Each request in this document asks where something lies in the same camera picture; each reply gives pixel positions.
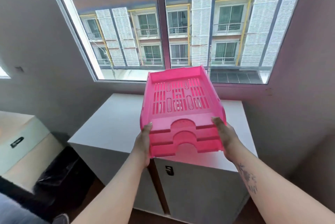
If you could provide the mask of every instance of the building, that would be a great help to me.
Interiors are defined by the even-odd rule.
[[[171,66],[266,83],[296,1],[166,0]],[[164,69],[156,0],[73,2],[104,74]]]

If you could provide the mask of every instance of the pink plastic tray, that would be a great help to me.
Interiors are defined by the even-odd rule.
[[[150,155],[175,155],[189,143],[198,153],[223,150],[212,116],[226,116],[203,66],[148,73],[140,127],[152,122]]]

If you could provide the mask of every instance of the cabinet door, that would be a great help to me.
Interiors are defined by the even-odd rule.
[[[104,185],[109,183],[129,156],[128,153],[75,143],[71,143],[71,146]],[[164,215],[161,203],[147,169],[143,170],[135,198],[134,208]]]
[[[174,219],[192,224],[231,224],[249,198],[237,172],[159,158],[155,163]],[[173,168],[173,176],[168,175],[166,166]]]

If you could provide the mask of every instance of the white cabinet countertop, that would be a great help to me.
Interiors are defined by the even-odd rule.
[[[113,94],[73,135],[69,143],[130,153],[140,132],[143,95]],[[241,101],[221,100],[227,122],[234,127],[242,143],[257,156]],[[171,161],[237,172],[222,151],[197,153],[190,144],[180,145]]]

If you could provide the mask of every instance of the white shutter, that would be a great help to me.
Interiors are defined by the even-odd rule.
[[[127,8],[114,8],[112,9],[112,12],[122,44],[123,53],[125,54],[125,58],[127,61],[127,65],[140,66]]]
[[[192,65],[207,66],[212,0],[192,0]]]
[[[273,66],[288,23],[290,22],[295,3],[296,0],[282,1],[262,66]]]
[[[255,0],[245,40],[241,66],[258,66],[278,0]]]
[[[110,11],[108,9],[96,10],[95,13],[98,17],[114,66],[125,66],[126,64],[122,56]]]

